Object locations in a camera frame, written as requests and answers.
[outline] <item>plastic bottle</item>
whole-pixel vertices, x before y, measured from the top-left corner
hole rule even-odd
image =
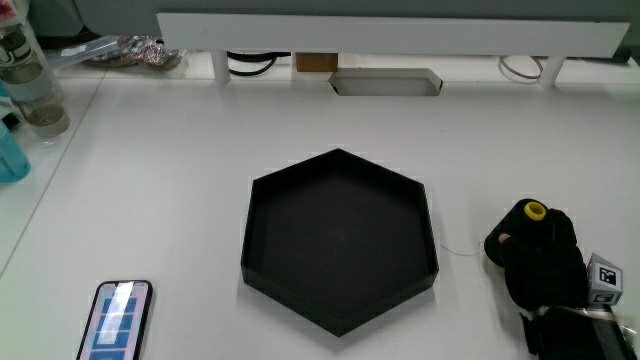
[[[0,80],[36,134],[56,136],[69,127],[51,76],[19,26],[0,30]]]
[[[0,183],[21,180],[31,170],[29,161],[16,143],[13,135],[0,121]]]

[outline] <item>white desk surface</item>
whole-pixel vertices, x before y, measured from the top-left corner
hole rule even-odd
[[[432,98],[61,72],[79,77],[62,81],[79,126],[59,164],[42,155],[57,169],[38,180],[48,187],[0,278],[0,358],[75,359],[97,285],[147,279],[156,291],[142,359],[533,359],[478,244],[523,197],[567,212],[585,261],[596,252],[624,269],[615,310],[640,327],[640,70],[576,62],[565,76],[593,83],[545,90],[448,81],[472,71],[447,72],[442,59],[432,68],[442,61],[446,83]],[[483,61],[502,79],[495,58]],[[436,242],[478,253],[439,247],[432,289],[342,338],[246,286],[239,264],[250,180],[334,146],[418,176]],[[0,201],[19,199],[3,189]]]

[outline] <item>smartphone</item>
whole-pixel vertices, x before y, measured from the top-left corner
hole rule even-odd
[[[100,284],[76,359],[138,359],[152,292],[146,280]]]

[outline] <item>cable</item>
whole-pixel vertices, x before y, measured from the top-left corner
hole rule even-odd
[[[262,75],[267,70],[271,69],[273,65],[275,65],[276,60],[278,58],[291,56],[291,53],[270,52],[270,53],[264,53],[264,54],[237,54],[237,53],[227,51],[227,56],[230,59],[240,61],[240,62],[246,62],[246,63],[259,63],[259,62],[269,61],[269,63],[265,67],[256,71],[237,71],[237,70],[229,69],[229,72],[233,75],[250,77],[250,76]]]
[[[478,242],[478,246],[481,246],[483,243],[484,243],[484,241],[479,241]],[[443,249],[447,250],[448,252],[452,253],[453,255],[458,255],[458,256],[476,256],[476,255],[478,255],[478,254],[480,254],[480,253],[482,253],[484,251],[484,250],[480,250],[475,254],[460,254],[460,253],[457,253],[457,252],[449,249],[448,247],[446,247],[446,246],[444,246],[442,244],[440,246],[442,246]]]
[[[505,57],[503,55],[500,55],[499,58],[500,58],[500,65],[504,66],[505,69],[509,70],[511,73],[515,75],[520,76],[521,78],[537,80],[537,79],[540,79],[540,76],[542,75],[542,64],[540,64],[540,60],[534,58],[533,56],[530,56],[530,58],[533,59],[533,62],[535,62],[536,65],[538,65],[538,69],[540,69],[540,74],[538,75],[525,75],[523,73],[517,72],[512,68],[510,68],[509,65],[507,65],[507,63],[504,61]]]

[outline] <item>hexagonal tray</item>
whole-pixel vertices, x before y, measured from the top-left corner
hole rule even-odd
[[[344,150],[253,182],[244,282],[342,336],[438,273],[424,186]]]

